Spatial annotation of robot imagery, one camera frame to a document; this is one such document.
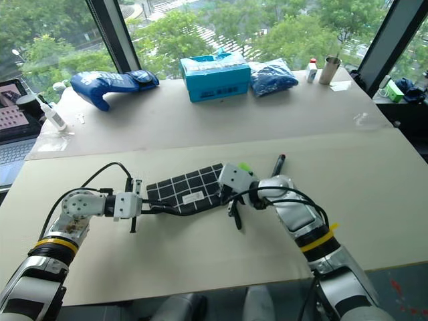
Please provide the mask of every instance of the window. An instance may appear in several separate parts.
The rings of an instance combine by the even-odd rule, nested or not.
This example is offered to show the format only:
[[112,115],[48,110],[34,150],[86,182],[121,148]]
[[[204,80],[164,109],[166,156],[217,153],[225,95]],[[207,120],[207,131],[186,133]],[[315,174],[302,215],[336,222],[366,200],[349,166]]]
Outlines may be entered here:
[[284,58],[292,70],[339,55],[355,69],[392,0],[121,0],[142,68],[180,78],[179,59],[224,47],[246,60]]
[[424,72],[428,69],[428,20],[425,18],[419,30],[401,54],[389,75],[394,80],[406,77],[417,86],[427,87]]
[[0,80],[57,102],[53,84],[81,71],[116,71],[84,0],[0,0]]

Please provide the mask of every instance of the white tabletop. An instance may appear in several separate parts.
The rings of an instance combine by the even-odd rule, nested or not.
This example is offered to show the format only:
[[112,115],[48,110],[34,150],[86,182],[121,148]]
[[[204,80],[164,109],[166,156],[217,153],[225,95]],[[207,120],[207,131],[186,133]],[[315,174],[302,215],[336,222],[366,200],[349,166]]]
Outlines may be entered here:
[[[28,161],[0,207],[0,288],[37,241],[52,203],[107,162],[123,162],[144,184],[218,162],[245,161],[262,178],[271,173],[280,152],[288,156],[283,173],[325,208],[331,223],[340,224],[338,240],[364,269],[428,260],[427,165],[403,135],[390,128]],[[92,186],[122,190],[124,175],[111,168]],[[139,217],[135,234],[129,234],[130,221],[93,218],[71,264],[64,304],[309,275],[304,256],[271,209],[240,207],[240,212],[243,231],[236,230],[225,208],[192,217]]]
[[[107,94],[102,112],[68,88],[58,112],[69,124],[59,137],[46,124],[28,159],[251,142],[358,130],[390,128],[373,101],[356,85],[333,92],[305,72],[294,72],[299,84],[290,90],[256,98],[247,94],[192,103],[182,80],[132,94]],[[333,81],[351,80],[340,68]],[[76,118],[83,114],[85,123]]]

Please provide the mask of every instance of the white label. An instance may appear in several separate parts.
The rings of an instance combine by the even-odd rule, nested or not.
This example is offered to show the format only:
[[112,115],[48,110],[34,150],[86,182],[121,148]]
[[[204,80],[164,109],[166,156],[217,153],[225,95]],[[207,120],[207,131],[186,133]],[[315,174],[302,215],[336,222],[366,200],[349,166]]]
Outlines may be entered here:
[[192,193],[192,194],[188,194],[183,196],[183,204],[189,204],[195,201],[199,201],[201,199],[204,199],[205,196],[203,196],[202,191],[196,192],[196,193]]

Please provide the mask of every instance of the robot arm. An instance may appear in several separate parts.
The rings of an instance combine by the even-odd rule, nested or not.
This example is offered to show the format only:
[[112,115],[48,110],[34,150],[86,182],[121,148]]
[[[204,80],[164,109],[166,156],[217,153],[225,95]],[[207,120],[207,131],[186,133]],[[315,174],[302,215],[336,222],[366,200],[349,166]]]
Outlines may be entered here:
[[93,216],[130,219],[142,213],[141,181],[133,192],[105,195],[77,190],[62,201],[62,211],[28,252],[0,293],[0,320],[55,320],[66,292],[68,268],[89,230]]
[[289,177],[278,175],[259,181],[251,172],[227,164],[221,171],[219,182],[236,193],[251,189],[243,195],[243,202],[256,209],[264,209],[271,204],[275,207],[282,225],[318,278],[318,295],[331,319],[392,320],[377,308],[377,293],[371,282],[346,248],[336,240],[316,208],[304,204],[308,200],[301,194],[275,189],[295,189]]

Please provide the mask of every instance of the floor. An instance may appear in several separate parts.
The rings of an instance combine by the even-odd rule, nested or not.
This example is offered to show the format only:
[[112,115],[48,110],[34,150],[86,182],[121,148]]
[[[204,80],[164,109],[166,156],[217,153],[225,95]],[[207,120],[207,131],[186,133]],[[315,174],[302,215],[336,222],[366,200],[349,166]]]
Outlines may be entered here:
[[[428,263],[373,271],[368,276],[379,293],[381,307],[395,320],[428,320]],[[296,320],[309,285],[309,280],[268,285],[277,320]],[[208,299],[205,321],[241,319],[245,288],[214,290],[203,295]],[[148,298],[109,306],[64,307],[58,320],[149,320],[164,300]],[[319,320],[312,316],[309,313],[304,320]]]

